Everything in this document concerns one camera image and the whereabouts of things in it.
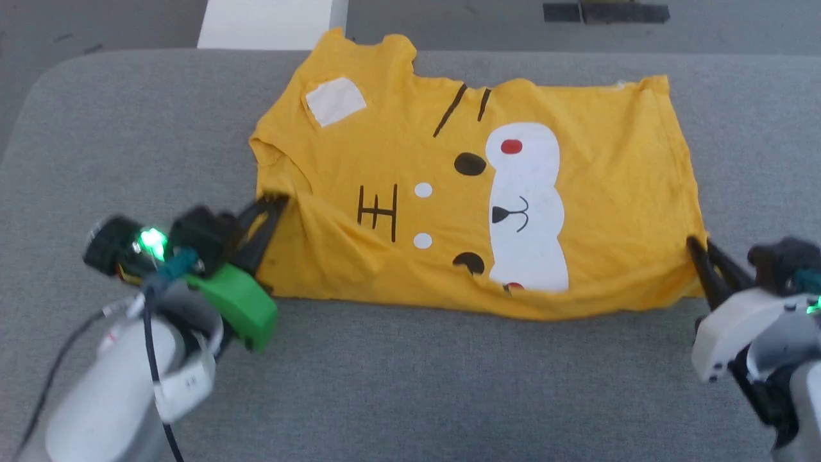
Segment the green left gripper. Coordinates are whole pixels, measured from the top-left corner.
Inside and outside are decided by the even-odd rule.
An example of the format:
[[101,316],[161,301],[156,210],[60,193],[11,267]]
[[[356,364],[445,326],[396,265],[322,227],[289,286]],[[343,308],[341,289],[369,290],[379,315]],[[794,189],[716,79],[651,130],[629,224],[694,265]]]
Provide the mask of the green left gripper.
[[278,306],[253,277],[263,262],[278,220],[289,201],[287,195],[265,194],[244,207],[237,216],[241,240],[232,265],[221,266],[209,277],[188,274],[187,283],[224,318],[246,348],[262,351],[278,324]]

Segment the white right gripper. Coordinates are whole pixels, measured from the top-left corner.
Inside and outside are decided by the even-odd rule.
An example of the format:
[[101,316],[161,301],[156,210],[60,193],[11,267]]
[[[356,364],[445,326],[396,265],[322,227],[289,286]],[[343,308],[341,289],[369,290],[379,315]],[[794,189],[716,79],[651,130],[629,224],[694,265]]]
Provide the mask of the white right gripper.
[[751,289],[754,278],[711,240],[706,248],[688,236],[686,246],[711,312],[696,329],[691,363],[700,381],[710,381],[779,318],[803,308],[804,297]]

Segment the white rectangular block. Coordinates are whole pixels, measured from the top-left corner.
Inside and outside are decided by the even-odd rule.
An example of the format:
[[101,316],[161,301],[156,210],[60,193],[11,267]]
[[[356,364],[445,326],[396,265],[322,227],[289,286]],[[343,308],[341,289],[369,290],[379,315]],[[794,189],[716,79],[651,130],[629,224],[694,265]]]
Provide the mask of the white rectangular block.
[[197,49],[304,51],[346,27],[349,0],[208,0]]

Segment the grey fabric sofa seat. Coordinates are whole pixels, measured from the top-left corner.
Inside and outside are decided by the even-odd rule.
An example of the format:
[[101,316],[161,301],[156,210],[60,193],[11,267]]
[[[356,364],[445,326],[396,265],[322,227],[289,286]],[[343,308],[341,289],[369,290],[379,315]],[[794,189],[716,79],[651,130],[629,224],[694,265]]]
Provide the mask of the grey fabric sofa seat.
[[[165,223],[254,196],[255,123],[300,52],[119,51],[22,92],[0,161],[0,462],[59,348],[131,293],[81,260],[97,222]],[[419,75],[610,85],[669,76],[716,244],[821,243],[821,58],[422,51]],[[260,354],[232,345],[214,394],[174,426],[187,462],[768,462],[774,441],[729,379],[690,365],[700,300],[539,323],[279,300]]]

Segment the black floor strip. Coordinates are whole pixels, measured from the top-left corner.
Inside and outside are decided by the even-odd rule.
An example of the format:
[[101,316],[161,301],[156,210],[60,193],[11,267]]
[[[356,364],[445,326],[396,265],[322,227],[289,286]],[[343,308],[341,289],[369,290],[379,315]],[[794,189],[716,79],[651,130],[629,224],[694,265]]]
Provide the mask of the black floor strip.
[[638,0],[573,0],[543,3],[545,22],[572,24],[664,24],[670,20],[666,4]]

